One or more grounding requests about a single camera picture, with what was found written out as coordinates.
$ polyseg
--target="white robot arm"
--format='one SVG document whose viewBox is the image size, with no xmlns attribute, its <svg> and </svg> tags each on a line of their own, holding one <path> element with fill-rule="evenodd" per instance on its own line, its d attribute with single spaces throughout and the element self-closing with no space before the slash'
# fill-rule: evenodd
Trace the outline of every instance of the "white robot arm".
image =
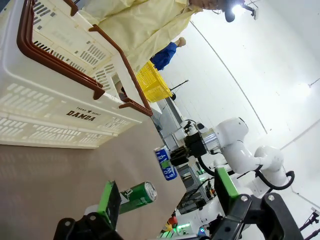
<svg viewBox="0 0 320 240">
<path fill-rule="evenodd" d="M 245 174 L 250 171 L 256 172 L 259 178 L 255 178 L 245 187 L 239 187 L 239 183 L 237 183 L 239 193 L 252 195 L 255 192 L 257 193 L 256 196 L 261 196 L 264 195 L 269 188 L 282 190 L 292 184 L 294 173 L 293 171 L 288 173 L 284 172 L 284 156 L 279 149 L 262 146 L 252 155 L 245 147 L 244 138 L 249 132 L 249 129 L 240 117 L 223 121 L 209 130 L 205 129 L 202 124 L 201 129 L 199 129 L 198 124 L 195 124 L 193 127 L 198 130 L 198 133 L 195 133 L 194 129 L 188 128 L 192 134 L 188 134 L 184 139 L 187 152 L 198 158 L 201 167 L 207 173 L 212 175 L 213 171 L 204 165 L 201 156 L 217 150 L 221 151 L 226 162 L 235 173 Z M 289 182 L 285 184 L 288 176 L 291 178 Z M 204 207 L 177 216 L 178 225 L 185 226 L 180 230 L 186 233 L 197 233 L 201 226 L 209 224 L 216 219 L 218 214 L 224 213 L 219 199 L 215 197 Z"/>
<path fill-rule="evenodd" d="M 287 185 L 283 184 L 287 180 L 287 175 L 293 178 L 293 173 L 286 174 L 283 171 L 282 152 L 271 146 L 261 146 L 253 156 L 244 145 L 244 138 L 248 132 L 246 123 L 237 117 L 221 122 L 215 128 L 203 133 L 201 138 L 208 152 L 220 149 L 235 173 L 256 171 L 268 187 L 275 190 L 285 189 Z"/>
</svg>

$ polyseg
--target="white ceiling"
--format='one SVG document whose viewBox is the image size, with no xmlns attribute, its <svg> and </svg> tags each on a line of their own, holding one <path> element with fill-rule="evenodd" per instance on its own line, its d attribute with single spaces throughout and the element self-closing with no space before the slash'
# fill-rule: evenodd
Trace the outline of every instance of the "white ceiling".
<svg viewBox="0 0 320 240">
<path fill-rule="evenodd" d="M 272 5 L 320 60 L 320 0 L 261 1 Z"/>
</svg>

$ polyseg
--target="can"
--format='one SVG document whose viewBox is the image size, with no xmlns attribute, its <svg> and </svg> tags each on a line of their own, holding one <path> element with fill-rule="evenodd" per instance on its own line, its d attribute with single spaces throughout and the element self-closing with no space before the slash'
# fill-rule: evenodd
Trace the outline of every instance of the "can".
<svg viewBox="0 0 320 240">
<path fill-rule="evenodd" d="M 167 181 L 175 179 L 178 176 L 176 168 L 170 162 L 170 154 L 167 146 L 157 147 L 154 153 L 160 164 L 162 173 Z"/>
<path fill-rule="evenodd" d="M 151 182 L 145 181 L 120 192 L 120 197 L 121 205 L 119 213 L 123 214 L 153 203 L 157 199 L 157 191 Z"/>
</svg>

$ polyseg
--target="white plastic basket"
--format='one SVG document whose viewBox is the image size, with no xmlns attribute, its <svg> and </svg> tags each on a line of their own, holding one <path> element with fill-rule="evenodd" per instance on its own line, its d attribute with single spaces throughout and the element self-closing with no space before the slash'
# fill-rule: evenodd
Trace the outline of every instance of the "white plastic basket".
<svg viewBox="0 0 320 240">
<path fill-rule="evenodd" d="M 96 148 L 152 115 L 122 50 L 71 0 L 10 5 L 0 14 L 0 144 Z M 1 125 L 17 118 L 23 127 L 13 133 Z M 56 130 L 41 135 L 39 126 Z M 58 137 L 58 129 L 79 135 Z"/>
</svg>

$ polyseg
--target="beige table surface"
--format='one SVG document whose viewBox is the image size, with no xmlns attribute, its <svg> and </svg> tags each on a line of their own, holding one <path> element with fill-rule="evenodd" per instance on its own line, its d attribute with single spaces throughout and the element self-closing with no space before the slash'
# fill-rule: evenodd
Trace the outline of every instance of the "beige table surface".
<svg viewBox="0 0 320 240">
<path fill-rule="evenodd" d="M 151 181 L 156 202 L 119 216 L 125 240 L 155 238 L 186 189 L 166 181 L 153 149 L 163 145 L 151 120 L 95 150 L 0 145 L 0 238 L 52 240 L 60 219 L 79 220 L 107 181 L 120 191 Z"/>
</svg>

